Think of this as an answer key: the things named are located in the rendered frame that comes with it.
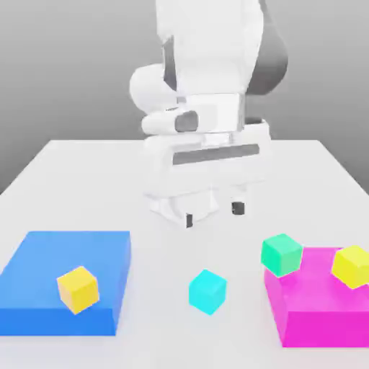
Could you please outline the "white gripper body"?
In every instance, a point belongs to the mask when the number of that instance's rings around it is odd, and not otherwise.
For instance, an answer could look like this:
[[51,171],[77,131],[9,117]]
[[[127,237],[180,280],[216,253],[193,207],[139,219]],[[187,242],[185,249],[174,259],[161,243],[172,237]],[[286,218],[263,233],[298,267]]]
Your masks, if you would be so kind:
[[240,132],[157,135],[143,143],[147,192],[199,192],[260,182],[271,161],[265,120],[253,120]]

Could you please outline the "small green cube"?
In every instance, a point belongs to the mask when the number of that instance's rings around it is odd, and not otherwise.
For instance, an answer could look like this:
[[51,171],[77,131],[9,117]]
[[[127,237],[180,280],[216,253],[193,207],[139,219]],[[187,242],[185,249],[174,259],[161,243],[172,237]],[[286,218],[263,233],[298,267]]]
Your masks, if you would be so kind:
[[278,234],[262,242],[261,263],[276,277],[300,269],[303,247],[286,234]]

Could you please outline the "small cyan cube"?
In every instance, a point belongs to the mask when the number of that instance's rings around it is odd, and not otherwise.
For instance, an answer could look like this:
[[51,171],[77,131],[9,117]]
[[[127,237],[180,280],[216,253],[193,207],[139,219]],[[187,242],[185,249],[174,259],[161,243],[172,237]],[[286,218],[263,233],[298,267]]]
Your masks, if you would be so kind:
[[226,279],[204,269],[189,284],[189,304],[207,315],[212,315],[225,301],[226,288]]

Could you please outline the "small lime yellow cube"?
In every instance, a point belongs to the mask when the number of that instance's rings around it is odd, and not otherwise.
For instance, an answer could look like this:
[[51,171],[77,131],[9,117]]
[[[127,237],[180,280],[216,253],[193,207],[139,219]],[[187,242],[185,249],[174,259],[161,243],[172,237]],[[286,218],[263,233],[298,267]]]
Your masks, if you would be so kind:
[[369,252],[360,246],[336,251],[332,274],[350,289],[369,284]]

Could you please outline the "small golden yellow cube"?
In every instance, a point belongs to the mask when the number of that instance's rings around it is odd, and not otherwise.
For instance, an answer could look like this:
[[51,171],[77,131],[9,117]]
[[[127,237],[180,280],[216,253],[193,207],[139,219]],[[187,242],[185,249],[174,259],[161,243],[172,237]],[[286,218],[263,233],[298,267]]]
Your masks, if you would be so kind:
[[57,278],[61,301],[77,315],[99,301],[97,278],[79,266]]

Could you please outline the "large magenta box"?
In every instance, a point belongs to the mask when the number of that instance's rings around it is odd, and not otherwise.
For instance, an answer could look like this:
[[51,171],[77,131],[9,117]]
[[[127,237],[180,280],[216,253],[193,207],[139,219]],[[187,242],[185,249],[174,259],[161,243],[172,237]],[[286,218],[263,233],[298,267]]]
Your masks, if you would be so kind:
[[283,277],[264,271],[283,347],[369,347],[369,286],[350,289],[331,274],[337,248],[310,247]]

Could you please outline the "large blue box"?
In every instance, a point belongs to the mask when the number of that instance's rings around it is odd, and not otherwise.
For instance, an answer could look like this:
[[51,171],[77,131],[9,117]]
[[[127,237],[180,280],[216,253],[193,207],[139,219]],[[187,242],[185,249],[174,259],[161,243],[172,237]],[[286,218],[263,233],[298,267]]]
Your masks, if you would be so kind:
[[[0,272],[0,336],[114,336],[130,268],[127,231],[31,231]],[[73,314],[57,279],[83,266],[99,301]]]

